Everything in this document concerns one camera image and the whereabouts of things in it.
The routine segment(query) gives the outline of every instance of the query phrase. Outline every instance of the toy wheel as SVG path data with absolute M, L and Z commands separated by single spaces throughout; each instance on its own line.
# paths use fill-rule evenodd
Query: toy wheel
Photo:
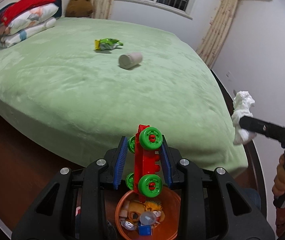
M 135 135 L 128 140 L 128 150 L 135 153 Z
M 162 144 L 161 132 L 155 127 L 147 127 L 141 131 L 139 142 L 140 145 L 148 151 L 157 150 Z
M 128 174 L 126 178 L 126 185 L 129 189 L 133 190 L 134 189 L 134 173 Z
M 138 189 L 146 197 L 157 197 L 162 190 L 162 180 L 156 174 L 142 176 L 138 183 Z

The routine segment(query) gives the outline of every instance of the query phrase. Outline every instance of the green blanket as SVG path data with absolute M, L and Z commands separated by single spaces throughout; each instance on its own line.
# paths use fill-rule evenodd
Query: green blanket
M 95 51 L 94 40 L 124 46 Z M 120 55 L 139 51 L 125 70 Z M 202 168 L 233 176 L 248 166 L 220 89 L 204 62 L 174 34 L 146 26 L 62 18 L 56 26 L 0 49 L 0 115 L 24 135 L 87 166 L 133 136 L 158 128 L 171 147 Z M 133 169 L 128 154 L 124 175 Z

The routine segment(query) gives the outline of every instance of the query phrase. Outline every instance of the crumpled paper towel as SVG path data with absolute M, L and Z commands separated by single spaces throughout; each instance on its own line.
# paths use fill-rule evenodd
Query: crumpled paper towel
M 255 100 L 253 100 L 248 91 L 239 91 L 234 98 L 233 104 L 235 109 L 231 116 L 232 125 L 235 127 L 235 139 L 233 143 L 234 145 L 245 145 L 255 138 L 257 134 L 242 129 L 239 125 L 239 120 L 243 116 L 252 117 L 252 113 L 250 113 L 249 109 L 255 105 Z

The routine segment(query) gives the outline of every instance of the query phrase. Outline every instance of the red wheel hub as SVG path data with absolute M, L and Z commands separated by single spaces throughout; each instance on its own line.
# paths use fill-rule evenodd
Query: red wheel hub
M 156 141 L 156 135 L 151 134 L 151 135 L 149 135 L 148 139 L 151 142 L 155 142 Z
M 156 188 L 156 183 L 151 182 L 151 183 L 149 183 L 148 187 L 150 190 L 154 190 Z

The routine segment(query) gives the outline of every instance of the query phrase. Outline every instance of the blue box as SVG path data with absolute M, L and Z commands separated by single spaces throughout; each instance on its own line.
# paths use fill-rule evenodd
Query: blue box
M 138 223 L 138 232 L 140 236 L 151 236 L 151 226 L 142 226 Z

